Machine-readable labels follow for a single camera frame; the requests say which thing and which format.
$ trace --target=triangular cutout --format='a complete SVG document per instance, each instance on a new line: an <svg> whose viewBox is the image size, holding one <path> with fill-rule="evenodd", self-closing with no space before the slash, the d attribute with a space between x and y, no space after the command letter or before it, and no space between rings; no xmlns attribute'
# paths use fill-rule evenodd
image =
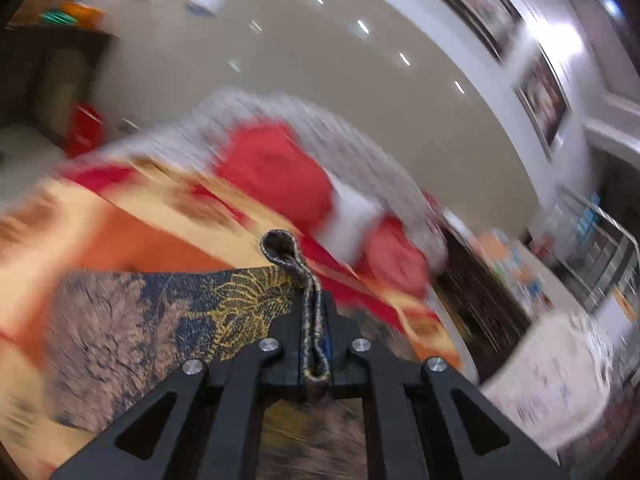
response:
<svg viewBox="0 0 640 480"><path fill-rule="evenodd" d="M137 456L140 460L151 458L176 399L177 395L174 392L162 396L140 418L119 434L115 446Z"/></svg>
<svg viewBox="0 0 640 480"><path fill-rule="evenodd" d="M453 390L451 397L476 454L486 455L509 443L509 435L504 433L462 390Z"/></svg>

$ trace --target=green object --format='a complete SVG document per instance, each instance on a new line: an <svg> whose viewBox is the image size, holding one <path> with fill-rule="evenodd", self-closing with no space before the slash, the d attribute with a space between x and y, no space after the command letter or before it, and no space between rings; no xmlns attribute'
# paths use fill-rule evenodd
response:
<svg viewBox="0 0 640 480"><path fill-rule="evenodd" d="M55 25L75 26L78 24L78 20L61 10L48 10L47 12L43 12L40 15L40 19L45 23L53 23Z"/></svg>

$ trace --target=red cushion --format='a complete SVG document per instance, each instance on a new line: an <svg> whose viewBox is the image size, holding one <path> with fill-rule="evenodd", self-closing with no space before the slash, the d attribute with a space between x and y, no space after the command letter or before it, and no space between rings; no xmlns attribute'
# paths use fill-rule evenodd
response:
<svg viewBox="0 0 640 480"><path fill-rule="evenodd" d="M239 127L216 173L308 233L331 214L333 188L322 167L293 138L285 123Z"/></svg>
<svg viewBox="0 0 640 480"><path fill-rule="evenodd" d="M386 216L367 234L355 271L417 298L424 296L429 283L426 258L408 240L402 222L394 216Z"/></svg>

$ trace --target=silver screw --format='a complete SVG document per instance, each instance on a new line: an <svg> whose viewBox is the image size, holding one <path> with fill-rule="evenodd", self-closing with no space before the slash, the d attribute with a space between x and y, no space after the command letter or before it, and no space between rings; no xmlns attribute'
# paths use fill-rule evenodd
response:
<svg viewBox="0 0 640 480"><path fill-rule="evenodd" d="M280 343L278 343L278 340L276 338L265 337L264 339L260 339L258 346L263 352L273 352L274 350L278 349Z"/></svg>
<svg viewBox="0 0 640 480"><path fill-rule="evenodd" d="M432 372L441 372L446 370L449 365L442 357L429 357L427 359L427 367Z"/></svg>
<svg viewBox="0 0 640 480"><path fill-rule="evenodd" d="M351 348L356 352L366 352L371 348L371 341L364 339L363 337L359 337L351 341Z"/></svg>
<svg viewBox="0 0 640 480"><path fill-rule="evenodd" d="M200 359L188 359L182 363L182 371L187 375L199 374L204 368L204 364Z"/></svg>

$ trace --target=colorful bedspread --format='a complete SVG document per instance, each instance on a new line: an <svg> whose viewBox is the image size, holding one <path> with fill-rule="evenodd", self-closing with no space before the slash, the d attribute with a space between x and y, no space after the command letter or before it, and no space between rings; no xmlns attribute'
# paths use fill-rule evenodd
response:
<svg viewBox="0 0 640 480"><path fill-rule="evenodd" d="M266 335L294 286L260 252L274 228L299 237L365 336L460 365L422 301L361 280L225 181L149 160L74 171L0 220L0 442L30 480L48 478L181 359L230 358ZM258 475L366 478L359 403L276 403Z"/></svg>

